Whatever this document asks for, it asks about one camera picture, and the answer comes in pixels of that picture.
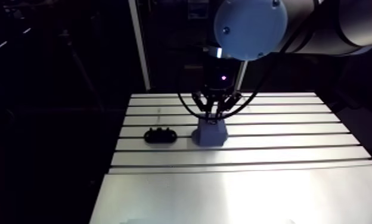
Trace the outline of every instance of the metal workbench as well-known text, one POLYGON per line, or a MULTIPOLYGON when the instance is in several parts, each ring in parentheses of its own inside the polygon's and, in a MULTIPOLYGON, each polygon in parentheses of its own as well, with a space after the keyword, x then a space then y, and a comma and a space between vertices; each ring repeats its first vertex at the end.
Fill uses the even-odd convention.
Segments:
POLYGON ((175 94, 133 94, 91 223, 372 224, 371 156, 314 93, 259 94, 226 123, 200 148, 175 94), (146 144, 153 126, 178 140, 146 144))

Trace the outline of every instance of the black part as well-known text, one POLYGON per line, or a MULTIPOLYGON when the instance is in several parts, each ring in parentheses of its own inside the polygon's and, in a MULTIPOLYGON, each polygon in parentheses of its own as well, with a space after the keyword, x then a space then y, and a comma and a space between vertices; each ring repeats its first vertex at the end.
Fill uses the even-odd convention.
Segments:
POLYGON ((159 144, 159 143, 173 143, 178 139, 178 135, 174 130, 167 127, 165 130, 162 127, 158 127, 156 130, 150 128, 144 134, 144 140, 147 143, 159 144))

